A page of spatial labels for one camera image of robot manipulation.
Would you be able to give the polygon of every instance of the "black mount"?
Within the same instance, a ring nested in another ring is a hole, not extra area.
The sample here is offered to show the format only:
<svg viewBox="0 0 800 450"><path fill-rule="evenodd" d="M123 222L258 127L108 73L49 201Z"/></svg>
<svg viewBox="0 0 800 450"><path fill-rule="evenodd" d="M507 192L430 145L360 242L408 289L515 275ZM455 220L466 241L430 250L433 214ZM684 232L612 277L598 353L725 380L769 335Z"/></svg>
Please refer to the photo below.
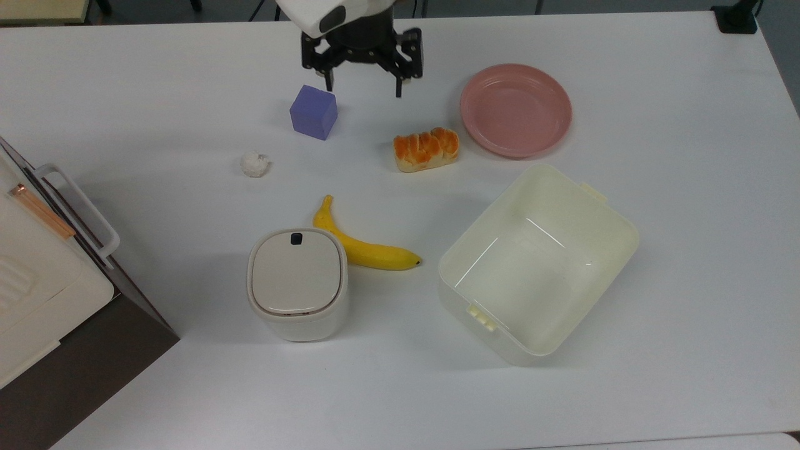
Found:
<svg viewBox="0 0 800 450"><path fill-rule="evenodd" d="M328 91L334 89L334 67L345 61L378 64L397 80L395 94L400 98L402 82L422 77L422 31L411 28L403 34L394 31L393 11L356 19L330 31L324 37L330 47L321 54L322 38L302 34L302 65L325 76Z"/></svg>
<svg viewBox="0 0 800 450"><path fill-rule="evenodd" d="M758 0L740 0L733 6L712 6L719 30L726 34L755 34L758 30L753 16L756 3Z"/></svg>

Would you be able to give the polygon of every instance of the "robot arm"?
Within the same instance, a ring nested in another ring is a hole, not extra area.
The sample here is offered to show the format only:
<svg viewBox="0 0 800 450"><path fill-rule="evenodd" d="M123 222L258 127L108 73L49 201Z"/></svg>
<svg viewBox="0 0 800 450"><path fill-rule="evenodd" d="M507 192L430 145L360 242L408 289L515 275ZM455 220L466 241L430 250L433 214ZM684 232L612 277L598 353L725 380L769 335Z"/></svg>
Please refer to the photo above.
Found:
<svg viewBox="0 0 800 450"><path fill-rule="evenodd" d="M394 31L394 0L276 1L302 30L303 66L324 75L328 90L333 69L345 61L378 64L395 77L398 97L403 81L422 77L422 32ZM330 46L320 54L323 38Z"/></svg>
<svg viewBox="0 0 800 450"><path fill-rule="evenodd" d="M391 8L394 0L277 0L277 3L303 33L319 38L356 19Z"/></svg>

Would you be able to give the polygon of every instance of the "bread loaf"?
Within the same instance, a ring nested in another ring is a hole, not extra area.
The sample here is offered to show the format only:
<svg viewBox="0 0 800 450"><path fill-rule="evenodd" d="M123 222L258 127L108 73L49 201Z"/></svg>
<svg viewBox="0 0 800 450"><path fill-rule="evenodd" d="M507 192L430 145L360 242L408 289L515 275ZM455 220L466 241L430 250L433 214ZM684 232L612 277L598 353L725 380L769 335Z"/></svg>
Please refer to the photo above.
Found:
<svg viewBox="0 0 800 450"><path fill-rule="evenodd" d="M458 135L434 128L420 135L394 138L394 161L403 172L416 172L450 164L458 157Z"/></svg>

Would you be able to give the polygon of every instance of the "white tissue ball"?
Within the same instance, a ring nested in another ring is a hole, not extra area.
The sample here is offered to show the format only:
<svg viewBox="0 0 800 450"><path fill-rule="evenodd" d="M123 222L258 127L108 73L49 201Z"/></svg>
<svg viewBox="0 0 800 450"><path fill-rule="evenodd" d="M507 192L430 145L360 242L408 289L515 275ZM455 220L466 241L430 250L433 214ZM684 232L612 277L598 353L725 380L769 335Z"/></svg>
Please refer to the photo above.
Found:
<svg viewBox="0 0 800 450"><path fill-rule="evenodd" d="M266 173L266 168L270 166L270 160L264 155L248 151L242 156L241 166L245 175L258 178Z"/></svg>

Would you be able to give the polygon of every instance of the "black cable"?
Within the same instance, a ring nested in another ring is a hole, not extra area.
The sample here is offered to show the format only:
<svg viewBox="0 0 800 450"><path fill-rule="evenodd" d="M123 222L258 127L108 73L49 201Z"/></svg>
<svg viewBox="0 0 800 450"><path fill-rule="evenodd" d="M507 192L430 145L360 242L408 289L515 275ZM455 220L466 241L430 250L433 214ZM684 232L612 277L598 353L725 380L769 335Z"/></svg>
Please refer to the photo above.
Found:
<svg viewBox="0 0 800 450"><path fill-rule="evenodd" d="M258 14L258 10L261 9L261 5L263 5L263 4L264 4L264 0L261 0L260 2L258 2L258 6L255 7L255 11L253 11L253 15L250 16L250 20L248 20L248 22L252 22L253 21L253 19L255 18L255 15Z"/></svg>

